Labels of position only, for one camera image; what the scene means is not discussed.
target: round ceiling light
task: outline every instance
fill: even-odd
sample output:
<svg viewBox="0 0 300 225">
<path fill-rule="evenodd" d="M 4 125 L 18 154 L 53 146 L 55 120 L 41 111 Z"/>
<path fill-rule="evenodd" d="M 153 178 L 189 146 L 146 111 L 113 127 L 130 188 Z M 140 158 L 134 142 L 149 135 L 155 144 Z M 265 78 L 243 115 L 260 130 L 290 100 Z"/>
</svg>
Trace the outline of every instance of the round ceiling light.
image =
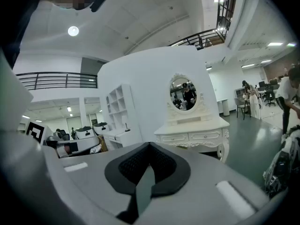
<svg viewBox="0 0 300 225">
<path fill-rule="evenodd" d="M 78 29 L 78 27 L 72 26 L 72 27 L 69 27 L 67 32 L 70 36 L 74 37 L 74 36 L 78 35 L 79 29 Z"/>
</svg>

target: balcony railing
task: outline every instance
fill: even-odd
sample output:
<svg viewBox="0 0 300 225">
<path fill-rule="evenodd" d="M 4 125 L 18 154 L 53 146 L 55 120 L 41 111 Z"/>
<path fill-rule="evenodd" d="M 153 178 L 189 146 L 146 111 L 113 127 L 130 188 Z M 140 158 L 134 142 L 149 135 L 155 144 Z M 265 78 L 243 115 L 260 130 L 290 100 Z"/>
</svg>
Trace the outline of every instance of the balcony railing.
<svg viewBox="0 0 300 225">
<path fill-rule="evenodd" d="M 222 44 L 232 21 L 236 0 L 218 0 L 216 28 L 182 38 L 169 46 L 193 45 L 197 50 Z"/>
<path fill-rule="evenodd" d="M 97 75 L 68 72 L 16 74 L 28 90 L 47 88 L 97 88 Z"/>
</svg>

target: white bookshelf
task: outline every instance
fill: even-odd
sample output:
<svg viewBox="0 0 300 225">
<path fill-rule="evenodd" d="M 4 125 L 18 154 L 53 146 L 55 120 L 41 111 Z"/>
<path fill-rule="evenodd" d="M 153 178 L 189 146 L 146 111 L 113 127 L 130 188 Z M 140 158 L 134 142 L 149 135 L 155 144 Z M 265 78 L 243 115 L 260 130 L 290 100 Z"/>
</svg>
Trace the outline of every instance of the white bookshelf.
<svg viewBox="0 0 300 225">
<path fill-rule="evenodd" d="M 142 142 L 142 136 L 135 114 L 131 89 L 122 84 L 106 96 L 108 125 L 111 131 L 104 133 L 109 150 Z M 126 125 L 130 132 L 125 132 Z"/>
</svg>

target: oval mirror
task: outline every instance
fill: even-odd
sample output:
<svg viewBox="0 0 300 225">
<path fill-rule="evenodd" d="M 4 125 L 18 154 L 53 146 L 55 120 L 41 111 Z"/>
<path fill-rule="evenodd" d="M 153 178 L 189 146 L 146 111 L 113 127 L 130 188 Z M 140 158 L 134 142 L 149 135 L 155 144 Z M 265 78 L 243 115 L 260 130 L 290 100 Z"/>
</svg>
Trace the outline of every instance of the oval mirror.
<svg viewBox="0 0 300 225">
<path fill-rule="evenodd" d="M 171 100 L 180 110 L 190 110 L 196 103 L 197 93 L 191 81 L 187 78 L 178 78 L 170 87 Z"/>
</svg>

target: backpack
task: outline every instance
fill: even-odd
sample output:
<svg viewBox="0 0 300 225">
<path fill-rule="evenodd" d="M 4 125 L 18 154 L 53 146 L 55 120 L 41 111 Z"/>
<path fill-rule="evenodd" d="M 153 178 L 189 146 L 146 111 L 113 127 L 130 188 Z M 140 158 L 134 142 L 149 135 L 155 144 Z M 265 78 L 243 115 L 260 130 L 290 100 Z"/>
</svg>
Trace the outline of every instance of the backpack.
<svg viewBox="0 0 300 225">
<path fill-rule="evenodd" d="M 300 126 L 289 130 L 282 149 L 275 155 L 270 167 L 263 173 L 265 192 L 270 198 L 299 183 Z"/>
</svg>

